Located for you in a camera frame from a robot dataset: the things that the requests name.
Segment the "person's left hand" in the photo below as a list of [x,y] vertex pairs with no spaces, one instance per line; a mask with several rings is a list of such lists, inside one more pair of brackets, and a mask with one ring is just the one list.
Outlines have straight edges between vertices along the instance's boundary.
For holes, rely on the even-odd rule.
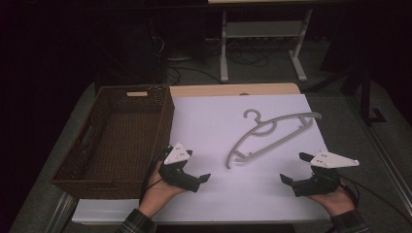
[[158,170],[162,162],[158,162],[149,177],[148,187],[138,210],[148,218],[153,218],[176,195],[185,192],[184,189],[166,183]]

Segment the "dark metal stand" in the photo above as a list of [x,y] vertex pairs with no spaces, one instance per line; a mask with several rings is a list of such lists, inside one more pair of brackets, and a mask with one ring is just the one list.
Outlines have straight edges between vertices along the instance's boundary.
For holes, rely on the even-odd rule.
[[371,77],[365,66],[352,65],[348,68],[347,79],[342,86],[344,95],[353,96],[360,88],[360,117],[370,126],[375,122],[386,122],[382,113],[376,108],[370,108]]

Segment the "brown woven basket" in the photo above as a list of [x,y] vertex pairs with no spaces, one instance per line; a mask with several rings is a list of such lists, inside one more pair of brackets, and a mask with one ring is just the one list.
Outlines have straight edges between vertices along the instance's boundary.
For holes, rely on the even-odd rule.
[[138,198],[173,115],[165,85],[102,87],[51,183],[78,199]]

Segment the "aluminium rail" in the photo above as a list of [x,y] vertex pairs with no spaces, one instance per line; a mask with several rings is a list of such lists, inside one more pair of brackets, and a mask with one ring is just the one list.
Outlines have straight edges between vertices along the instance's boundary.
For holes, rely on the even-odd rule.
[[78,200],[63,192],[46,228],[46,233],[62,233],[70,221],[78,204]]
[[389,179],[395,187],[395,191],[401,199],[407,213],[412,216],[412,188],[397,169],[391,156],[391,151],[384,146],[384,143],[373,128],[374,124],[387,123],[387,120],[377,108],[372,108],[366,116],[364,116],[361,104],[358,104],[357,100],[352,96],[344,96],[344,100],[351,112],[355,115],[366,138],[377,151],[383,166],[388,173]]

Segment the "grey plastic clothes hanger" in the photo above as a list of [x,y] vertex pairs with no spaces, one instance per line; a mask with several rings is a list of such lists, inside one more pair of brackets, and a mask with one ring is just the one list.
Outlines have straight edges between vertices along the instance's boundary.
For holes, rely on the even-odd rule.
[[[275,149],[276,147],[284,144],[286,141],[296,137],[298,134],[304,132],[305,130],[309,129],[317,119],[321,119],[322,115],[316,112],[307,112],[307,113],[298,113],[298,114],[291,114],[285,116],[277,116],[271,118],[269,120],[262,121],[261,120],[261,113],[256,109],[248,109],[243,113],[243,118],[247,118],[249,114],[254,114],[254,122],[256,125],[245,133],[238,142],[233,146],[233,148],[229,151],[226,160],[225,160],[225,168],[230,169],[232,162],[238,163],[246,163],[270,150]],[[258,149],[256,151],[251,151],[248,153],[242,152],[239,150],[240,146],[251,137],[264,137],[268,136],[273,133],[278,123],[284,120],[296,119],[300,122],[300,125],[291,133],[284,136],[283,138],[278,139],[275,142],[268,144],[267,146]]]

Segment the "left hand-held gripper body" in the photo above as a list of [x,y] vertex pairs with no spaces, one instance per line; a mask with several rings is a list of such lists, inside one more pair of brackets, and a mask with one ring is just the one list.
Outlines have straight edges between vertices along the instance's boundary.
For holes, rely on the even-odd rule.
[[160,165],[159,174],[170,185],[196,192],[200,187],[200,179],[184,171],[189,158],[189,152],[181,143],[177,143],[169,148],[169,152]]

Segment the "person's right hand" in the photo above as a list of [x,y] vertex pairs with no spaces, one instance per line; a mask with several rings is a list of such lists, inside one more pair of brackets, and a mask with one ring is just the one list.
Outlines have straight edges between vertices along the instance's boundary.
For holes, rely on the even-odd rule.
[[317,194],[309,196],[309,199],[320,204],[330,216],[339,216],[356,207],[350,194],[344,189],[345,184],[341,183],[334,192],[328,194]]

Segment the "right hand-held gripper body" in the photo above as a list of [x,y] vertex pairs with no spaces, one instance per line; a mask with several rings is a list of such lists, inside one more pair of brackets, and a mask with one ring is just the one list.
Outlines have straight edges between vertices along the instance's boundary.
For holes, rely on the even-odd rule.
[[292,190],[296,197],[328,194],[341,184],[338,168],[356,167],[360,162],[329,151],[320,151],[311,162],[312,177],[307,180],[293,181]]

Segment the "white metal desk frame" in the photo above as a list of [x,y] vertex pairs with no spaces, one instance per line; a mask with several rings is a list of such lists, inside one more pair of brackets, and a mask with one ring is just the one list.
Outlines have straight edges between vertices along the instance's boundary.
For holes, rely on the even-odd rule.
[[313,10],[309,9],[305,12],[302,20],[229,22],[226,19],[226,12],[223,12],[220,55],[221,81],[223,83],[229,81],[226,59],[227,39],[292,37],[297,39],[297,43],[293,50],[289,50],[289,56],[298,80],[305,83],[307,77],[299,60],[299,54],[312,14]]

